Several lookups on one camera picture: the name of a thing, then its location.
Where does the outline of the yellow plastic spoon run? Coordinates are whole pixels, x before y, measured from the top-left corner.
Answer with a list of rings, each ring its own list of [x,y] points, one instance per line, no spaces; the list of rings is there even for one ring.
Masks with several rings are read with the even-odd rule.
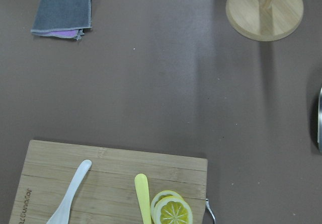
[[[134,178],[134,183],[142,221],[144,224],[151,224],[150,198],[147,177],[143,173],[137,174]]]

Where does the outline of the white plastic spoon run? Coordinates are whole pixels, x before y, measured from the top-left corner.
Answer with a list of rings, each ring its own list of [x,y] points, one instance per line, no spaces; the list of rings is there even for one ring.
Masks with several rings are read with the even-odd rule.
[[[82,183],[85,175],[92,166],[91,160],[84,160],[77,168],[69,187],[54,214],[50,217],[47,223],[68,223],[70,217],[70,209],[73,198],[78,190],[78,187]]]

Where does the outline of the metal ice scoop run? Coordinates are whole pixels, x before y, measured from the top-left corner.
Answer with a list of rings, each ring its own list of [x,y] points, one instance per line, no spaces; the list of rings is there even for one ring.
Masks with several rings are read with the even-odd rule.
[[[319,93],[319,96],[318,96],[318,111],[317,111],[317,143],[318,143],[318,149],[319,151],[321,152],[322,150],[322,89],[320,89],[320,93]]]

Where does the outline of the rear lemon slice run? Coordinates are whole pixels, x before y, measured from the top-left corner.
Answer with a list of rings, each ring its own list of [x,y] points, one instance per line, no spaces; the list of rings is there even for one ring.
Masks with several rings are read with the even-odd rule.
[[[169,197],[169,196],[174,196],[174,197],[178,197],[180,199],[182,199],[182,196],[175,192],[175,191],[172,191],[172,190],[163,190],[161,192],[159,192],[151,201],[151,204],[150,204],[150,214],[151,216],[153,216],[153,211],[155,209],[155,206],[156,204],[163,198],[165,197]]]

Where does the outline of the lemon slice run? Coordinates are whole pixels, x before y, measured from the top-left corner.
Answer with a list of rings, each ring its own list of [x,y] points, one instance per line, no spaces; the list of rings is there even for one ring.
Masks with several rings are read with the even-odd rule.
[[[178,197],[180,199],[182,199],[182,196],[175,192],[175,191],[172,191],[172,190],[163,190],[161,192],[159,192],[151,201],[151,204],[150,204],[150,214],[151,216],[153,216],[153,211],[155,209],[155,206],[156,204],[163,198],[165,197],[169,197],[169,196],[174,196],[174,197]]]
[[[183,199],[169,196],[161,199],[153,211],[154,223],[192,224],[193,213],[189,204]]]

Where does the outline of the bamboo cutting board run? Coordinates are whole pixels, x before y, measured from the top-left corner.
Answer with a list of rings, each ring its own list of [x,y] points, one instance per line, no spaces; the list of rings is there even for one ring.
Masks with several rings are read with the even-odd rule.
[[[134,178],[147,176],[150,196],[179,193],[201,223],[207,160],[159,153],[32,140],[24,161],[10,223],[46,223],[84,160],[92,166],[72,202],[70,223],[141,223]]]

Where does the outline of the front lemon slice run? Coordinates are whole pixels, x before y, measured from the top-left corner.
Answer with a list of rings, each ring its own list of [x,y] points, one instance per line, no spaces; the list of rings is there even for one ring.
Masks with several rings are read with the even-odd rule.
[[[154,223],[192,224],[193,213],[189,204],[183,199],[169,196],[161,199],[153,211]]]

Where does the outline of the grey folded cloth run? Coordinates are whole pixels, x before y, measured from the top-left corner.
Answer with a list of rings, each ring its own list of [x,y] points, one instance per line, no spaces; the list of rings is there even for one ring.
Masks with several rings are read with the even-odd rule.
[[[40,0],[31,33],[80,40],[92,27],[92,0]]]

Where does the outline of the round wooden stand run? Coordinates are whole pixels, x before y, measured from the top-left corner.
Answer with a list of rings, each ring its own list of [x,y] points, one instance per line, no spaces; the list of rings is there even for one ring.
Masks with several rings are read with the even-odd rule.
[[[257,41],[275,41],[293,33],[303,18],[303,0],[227,0],[232,27]]]

